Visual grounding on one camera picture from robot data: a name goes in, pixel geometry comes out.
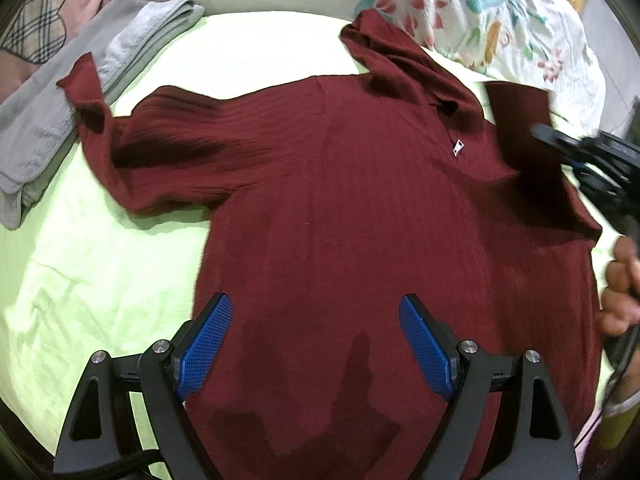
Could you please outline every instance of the silver bolt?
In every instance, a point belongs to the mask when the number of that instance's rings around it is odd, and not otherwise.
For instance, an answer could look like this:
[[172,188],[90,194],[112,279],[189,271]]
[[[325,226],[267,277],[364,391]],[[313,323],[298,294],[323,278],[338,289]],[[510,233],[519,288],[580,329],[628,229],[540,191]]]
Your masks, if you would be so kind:
[[98,350],[97,352],[94,352],[91,356],[91,362],[98,364],[101,363],[102,361],[104,361],[104,358],[107,357],[107,352],[105,352],[104,350]]
[[153,345],[153,350],[156,354],[163,354],[169,349],[169,342],[166,339],[156,341]]
[[471,341],[471,339],[465,339],[460,343],[460,349],[465,354],[475,354],[478,351],[478,344],[475,341]]
[[524,352],[524,357],[527,358],[527,361],[531,361],[532,363],[537,363],[540,361],[540,354],[535,350],[527,350]]

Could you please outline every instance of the human hand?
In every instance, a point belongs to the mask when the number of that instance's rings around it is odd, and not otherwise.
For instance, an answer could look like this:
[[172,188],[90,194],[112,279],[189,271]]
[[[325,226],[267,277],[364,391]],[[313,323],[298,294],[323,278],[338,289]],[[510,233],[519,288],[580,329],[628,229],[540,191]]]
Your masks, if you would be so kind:
[[[607,266],[607,288],[602,293],[602,310],[596,322],[603,337],[619,336],[633,324],[640,324],[640,304],[630,291],[640,293],[640,260],[636,243],[629,237],[620,237],[613,248],[614,261]],[[626,374],[612,393],[615,403],[623,402],[640,391],[640,350],[629,363]]]

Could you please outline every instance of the gray towel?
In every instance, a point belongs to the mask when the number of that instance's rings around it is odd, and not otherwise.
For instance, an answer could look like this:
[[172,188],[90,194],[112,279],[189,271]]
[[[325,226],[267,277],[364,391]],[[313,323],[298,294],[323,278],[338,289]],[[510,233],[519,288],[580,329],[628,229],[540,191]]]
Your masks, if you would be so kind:
[[0,223],[20,225],[73,145],[72,109],[56,85],[91,52],[111,105],[154,56],[193,27],[204,9],[193,0],[112,0],[46,65],[0,105]]

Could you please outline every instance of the blue textured pad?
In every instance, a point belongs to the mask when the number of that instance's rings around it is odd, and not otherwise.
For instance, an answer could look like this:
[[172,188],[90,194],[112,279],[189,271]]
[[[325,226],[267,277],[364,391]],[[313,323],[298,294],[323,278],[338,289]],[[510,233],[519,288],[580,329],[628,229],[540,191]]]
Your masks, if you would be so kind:
[[231,300],[223,294],[180,361],[180,379],[175,387],[180,400],[197,392],[204,383],[229,330],[232,314]]
[[456,389],[451,381],[449,359],[438,345],[414,304],[406,296],[400,301],[400,326],[414,351],[431,391],[451,402]]

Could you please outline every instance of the plaid heart patch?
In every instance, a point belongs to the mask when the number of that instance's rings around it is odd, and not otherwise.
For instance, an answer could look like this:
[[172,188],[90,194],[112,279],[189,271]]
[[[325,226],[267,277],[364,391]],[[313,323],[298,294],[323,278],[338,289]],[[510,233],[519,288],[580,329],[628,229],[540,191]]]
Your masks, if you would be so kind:
[[27,0],[16,14],[0,50],[30,63],[46,63],[66,41],[66,25],[60,16],[64,3],[65,0]]

